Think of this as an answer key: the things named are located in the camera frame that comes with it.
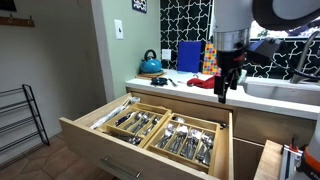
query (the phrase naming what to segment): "floor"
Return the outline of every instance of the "floor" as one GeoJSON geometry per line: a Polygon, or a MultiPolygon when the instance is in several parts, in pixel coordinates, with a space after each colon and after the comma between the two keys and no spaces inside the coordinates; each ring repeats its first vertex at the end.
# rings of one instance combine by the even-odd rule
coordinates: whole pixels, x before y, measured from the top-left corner
{"type": "Polygon", "coordinates": [[[112,180],[113,175],[101,170],[71,152],[61,134],[44,146],[0,171],[1,180],[112,180]]]}

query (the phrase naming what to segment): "kitchen sink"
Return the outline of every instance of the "kitchen sink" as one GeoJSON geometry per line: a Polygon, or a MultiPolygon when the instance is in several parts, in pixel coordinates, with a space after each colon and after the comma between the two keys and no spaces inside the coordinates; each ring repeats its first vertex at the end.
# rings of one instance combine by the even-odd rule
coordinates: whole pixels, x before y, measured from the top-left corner
{"type": "Polygon", "coordinates": [[[294,85],[284,80],[275,80],[275,82],[272,85],[270,80],[269,83],[264,83],[250,82],[249,79],[249,82],[245,81],[242,85],[245,93],[251,96],[320,106],[320,86],[316,84],[294,85]]]}

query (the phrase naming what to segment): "white wall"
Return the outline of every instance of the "white wall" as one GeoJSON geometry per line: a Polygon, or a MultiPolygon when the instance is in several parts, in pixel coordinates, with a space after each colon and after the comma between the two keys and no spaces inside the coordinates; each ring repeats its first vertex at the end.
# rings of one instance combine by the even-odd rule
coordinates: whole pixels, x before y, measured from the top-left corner
{"type": "Polygon", "coordinates": [[[126,93],[144,53],[160,53],[160,1],[149,0],[147,14],[132,10],[131,0],[91,0],[108,101],[126,93]],[[114,19],[122,20],[124,39],[117,40],[114,19]]]}
{"type": "MultiPolygon", "coordinates": [[[[35,28],[0,25],[0,92],[33,87],[48,136],[58,118],[76,119],[106,102],[90,1],[15,0],[13,17],[32,15],[35,28]]],[[[1,11],[0,16],[9,16],[1,11]]],[[[0,127],[8,123],[0,116],[0,127]]],[[[34,129],[0,134],[0,146],[34,129]]],[[[27,141],[0,154],[0,163],[39,143],[27,141]]]]}

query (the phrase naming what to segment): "light switch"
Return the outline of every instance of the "light switch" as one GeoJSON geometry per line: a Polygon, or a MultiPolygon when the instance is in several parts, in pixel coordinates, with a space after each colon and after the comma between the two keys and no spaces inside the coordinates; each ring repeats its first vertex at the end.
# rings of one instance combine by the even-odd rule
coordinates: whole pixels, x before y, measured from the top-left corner
{"type": "Polygon", "coordinates": [[[171,60],[171,49],[162,49],[161,58],[170,61],[171,60]]]}
{"type": "Polygon", "coordinates": [[[117,39],[123,39],[123,27],[122,27],[122,21],[115,19],[114,20],[114,26],[116,29],[116,38],[117,39]]]}

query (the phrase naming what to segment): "picture frame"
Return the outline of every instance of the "picture frame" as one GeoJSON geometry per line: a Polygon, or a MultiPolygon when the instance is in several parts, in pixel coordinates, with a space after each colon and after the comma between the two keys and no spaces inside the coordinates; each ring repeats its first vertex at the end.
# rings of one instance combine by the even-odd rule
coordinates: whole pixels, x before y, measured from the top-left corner
{"type": "Polygon", "coordinates": [[[132,9],[147,14],[147,0],[132,0],[132,9]]]}
{"type": "Polygon", "coordinates": [[[0,10],[17,12],[17,8],[13,0],[0,0],[0,10]]]}

